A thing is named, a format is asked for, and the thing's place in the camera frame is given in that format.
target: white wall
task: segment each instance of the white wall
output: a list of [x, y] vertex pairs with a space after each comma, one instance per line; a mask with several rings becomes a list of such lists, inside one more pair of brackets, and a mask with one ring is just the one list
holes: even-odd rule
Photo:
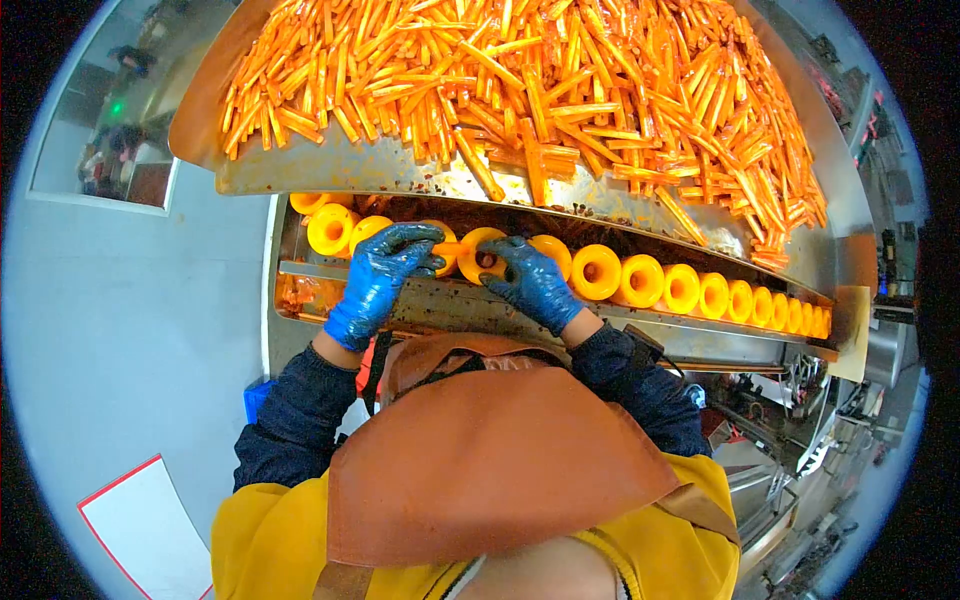
[[169, 217], [26, 200], [4, 230], [4, 375], [55, 522], [109, 598], [140, 599], [76, 504], [163, 455], [201, 537], [232, 491], [242, 393], [263, 372], [269, 198], [183, 163]]
[[82, 125], [54, 120], [40, 150], [33, 188], [38, 192], [74, 193], [80, 191], [77, 162], [93, 130]]

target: worker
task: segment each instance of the worker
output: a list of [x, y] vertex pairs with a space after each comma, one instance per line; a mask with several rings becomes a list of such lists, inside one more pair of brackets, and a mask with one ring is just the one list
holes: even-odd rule
[[154, 55], [130, 45], [110, 48], [107, 56], [119, 62], [120, 66], [129, 67], [140, 78], [147, 77], [150, 68], [156, 64]]
[[381, 408], [341, 445], [364, 350], [444, 233], [357, 245], [343, 299], [235, 450], [213, 522], [218, 598], [730, 598], [739, 538], [697, 407], [658, 353], [577, 300], [520, 237], [494, 294], [566, 353], [492, 335], [391, 347]]

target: rubber glove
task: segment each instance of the rubber glove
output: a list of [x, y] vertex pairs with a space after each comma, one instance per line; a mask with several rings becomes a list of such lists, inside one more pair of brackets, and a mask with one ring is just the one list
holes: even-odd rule
[[522, 237], [500, 237], [477, 246], [507, 261], [509, 281], [489, 273], [480, 282], [517, 310], [560, 336], [586, 306], [573, 297], [557, 262], [527, 243]]
[[344, 298], [330, 311], [324, 331], [344, 348], [367, 349], [386, 323], [408, 276], [432, 277], [446, 262], [431, 254], [444, 231], [425, 223], [397, 223], [357, 244]]

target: stainless steel panel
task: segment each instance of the stainless steel panel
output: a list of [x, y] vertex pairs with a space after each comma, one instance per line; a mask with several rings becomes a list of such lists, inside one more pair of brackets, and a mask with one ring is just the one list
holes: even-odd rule
[[[266, 153], [254, 140], [245, 145], [236, 161], [228, 160], [219, 152], [220, 133], [217, 124], [222, 117], [220, 99], [226, 94], [234, 65], [250, 47], [273, 4], [273, 0], [246, 0], [214, 41], [171, 126], [170, 147], [175, 155], [214, 171], [217, 191], [222, 194], [305, 190], [368, 193], [419, 191], [489, 203], [459, 156], [443, 169], [433, 163], [417, 164], [394, 138], [381, 139], [372, 146], [365, 143], [351, 145], [335, 122], [324, 132], [326, 140], [321, 146], [294, 136], [285, 148]], [[845, 223], [849, 219], [844, 219], [844, 211], [847, 210], [844, 206], [856, 204], [857, 193], [862, 197], [863, 190], [855, 171], [852, 171], [843, 138], [832, 123], [824, 100], [806, 79], [774, 30], [746, 2], [735, 5], [754, 23], [771, 62], [778, 68], [794, 98], [809, 145], [817, 157], [813, 168], [830, 204], [828, 214], [839, 223], [839, 227], [834, 225], [833, 230], [795, 230], [793, 242], [786, 250], [790, 265], [777, 276], [830, 297], [836, 277], [833, 235], [848, 234], [850, 227]], [[839, 136], [845, 156], [843, 161], [834, 155], [833, 142], [836, 136]], [[583, 166], [577, 168], [571, 180], [550, 181], [555, 203], [553, 208], [532, 207], [525, 177], [497, 172], [494, 178], [507, 193], [505, 204], [539, 211], [563, 210], [578, 218], [614, 223], [641, 235], [696, 248], [683, 240], [683, 227], [665, 207], [629, 195], [623, 181], [609, 178], [595, 180]], [[587, 204], [589, 210], [584, 210], [582, 204]], [[685, 207], [709, 241], [707, 250], [698, 251], [729, 256], [752, 269], [756, 268], [744, 260], [752, 236], [741, 221], [732, 219], [727, 210], [719, 206], [687, 204]]]
[[879, 328], [870, 330], [867, 339], [867, 366], [864, 378], [888, 390], [897, 387], [900, 363], [906, 345], [906, 325], [881, 321]]

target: dark sleeve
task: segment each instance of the dark sleeve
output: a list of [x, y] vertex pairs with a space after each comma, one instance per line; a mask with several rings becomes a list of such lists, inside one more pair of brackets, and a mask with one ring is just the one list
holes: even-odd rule
[[646, 345], [604, 324], [569, 353], [573, 375], [604, 401], [623, 406], [660, 451], [710, 456], [699, 409], [683, 397], [681, 379], [658, 367]]
[[356, 398], [358, 371], [335, 367], [308, 345], [283, 368], [233, 449], [233, 490], [254, 483], [293, 488], [330, 466], [334, 433]]

